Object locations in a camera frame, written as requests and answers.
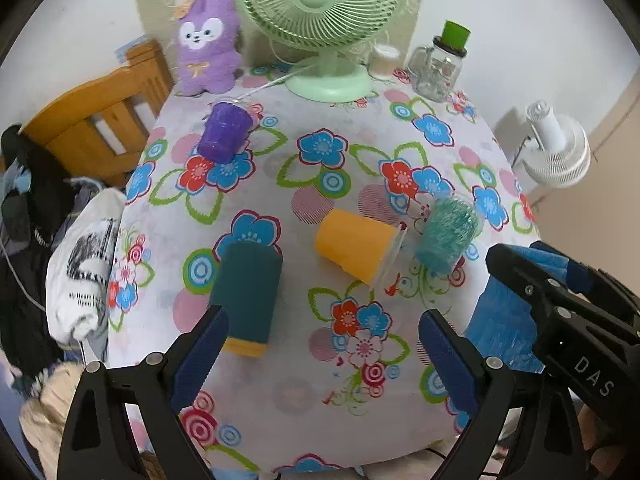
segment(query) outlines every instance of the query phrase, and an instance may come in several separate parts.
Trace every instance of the green lid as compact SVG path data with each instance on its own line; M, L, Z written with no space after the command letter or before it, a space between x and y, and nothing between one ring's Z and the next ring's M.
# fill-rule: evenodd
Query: green lid
M446 22L442 29L442 43L453 48L464 48L471 31L454 22Z

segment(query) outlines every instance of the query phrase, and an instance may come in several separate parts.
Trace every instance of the fan base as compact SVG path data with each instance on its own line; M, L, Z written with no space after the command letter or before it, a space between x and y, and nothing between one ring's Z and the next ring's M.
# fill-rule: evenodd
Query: fan base
M317 57L309 57L296 63L291 71L315 63ZM323 103L347 103L367 96L371 92L371 79L367 69L350 59L335 59L334 75L321 75L320 64L293 75L285 85L294 94Z

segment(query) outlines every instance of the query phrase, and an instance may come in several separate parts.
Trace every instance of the white wall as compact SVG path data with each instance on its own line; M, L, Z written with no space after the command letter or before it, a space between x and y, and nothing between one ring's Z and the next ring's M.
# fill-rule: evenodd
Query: white wall
M590 132L640 66L601 0L424 0L412 46L445 20L472 31L460 83L492 128L546 98ZM0 126L106 74L114 50L142 34L134 0L46 0L0 67Z

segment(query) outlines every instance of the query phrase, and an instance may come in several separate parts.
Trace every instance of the red flower print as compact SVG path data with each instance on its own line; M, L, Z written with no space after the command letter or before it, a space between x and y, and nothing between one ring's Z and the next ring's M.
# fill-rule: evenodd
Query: red flower print
M187 160L185 170L178 178L178 188L184 189L190 194L196 194L201 191L204 188L207 173L213 166L214 163L203 156L192 156Z
M356 312L358 304L353 298L347 298L341 303L335 303L331 309L331 316L334 318L332 329L337 335L354 335L358 329L358 319Z
M129 249L129 253L127 253L127 260L131 260L135 264L140 263L140 261L142 260L142 251L142 245L133 244Z
M451 271L451 274L447 276L449 283L455 287L459 287L465 284L466 274L465 269L462 267L465 264L465 257L460 256L460 259L456 263L456 268Z
M180 414L180 422L186 434L197 440L202 447L213 446L218 442L218 422L204 410L190 406Z
M531 206L529 205L529 201L527 200L526 195L524 193L520 193L520 196L518 198L522 202L522 210L524 211L524 216L535 223L536 218L535 216L533 216L533 211L531 210Z
M385 382L385 365L380 362L362 367L362 380L369 386L380 386Z
M260 103L254 103L249 106L249 108L251 112L258 116L259 119L262 119L264 117L264 115L262 114L262 112L264 111L264 107Z
M405 194L415 199L418 185L411 176L411 168L401 159L388 160L380 164L380 173L386 178L386 188L389 193Z
M408 75L408 73L407 73L407 72L405 72L405 70L402 70L401 68L396 68L396 69L393 71L393 75L394 75L395 77L397 77L397 78L398 78L398 80L399 80L401 83L404 83L405 85L408 85L408 84L411 82L411 81L410 81L410 79L409 79L409 75Z
M109 290L107 292L107 304L109 308L116 306L116 295L118 294L118 282L109 282Z

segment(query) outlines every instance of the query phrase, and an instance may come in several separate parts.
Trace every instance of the blue flower print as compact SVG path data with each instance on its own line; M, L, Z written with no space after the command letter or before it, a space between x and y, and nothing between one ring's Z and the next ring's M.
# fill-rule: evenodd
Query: blue flower print
M445 409L447 410L449 415L453 415L455 417L453 428L456 430L456 433L462 433L469 422L468 414L457 409L453 404L451 397L447 397L447 400L445 401Z
M328 464L318 455L308 453L298 457L293 465L283 465L273 470L274 473L317 473L340 469L339 465Z
M149 192L151 189L151 174L155 168L156 163L152 160L148 160L136 168L127 186L127 204Z
M377 335L380 339L386 339L386 332L391 326L391 316L382 310L377 301L360 307L356 318L361 328L371 330L371 335Z
M138 290L135 283L121 288L116 294L116 304L126 314L138 300Z
M473 186L474 201L478 212L484 216L496 231L502 231L509 222L507 210L500 204L500 195L493 187Z
M387 193L389 196L389 205L396 211L398 214L406 215L407 210L409 209L409 197L407 195L396 195L393 193Z
M347 336L333 334L331 336L331 344L338 352L344 352L347 349Z
M215 186L223 193L235 189L238 182L255 173L254 154L251 150L236 155L228 164L216 164L207 173L206 184Z
M348 147L346 139L326 128L298 139L300 162L309 166L322 164L330 170L338 170L344 165L344 152Z
M413 170L412 177L418 185L418 190L430 193L436 198L449 196L453 191L451 183L446 178L442 178L440 172L433 166Z
M280 239L280 221L273 216L260 216L250 209L243 209L231 222L231 232L222 235L213 247L217 262L222 260L229 244L237 241L254 242L271 246L279 253L276 242Z
M412 123L424 133L424 138L436 147L453 146L455 144L451 136L450 126L434 115L424 114L420 118L414 118Z

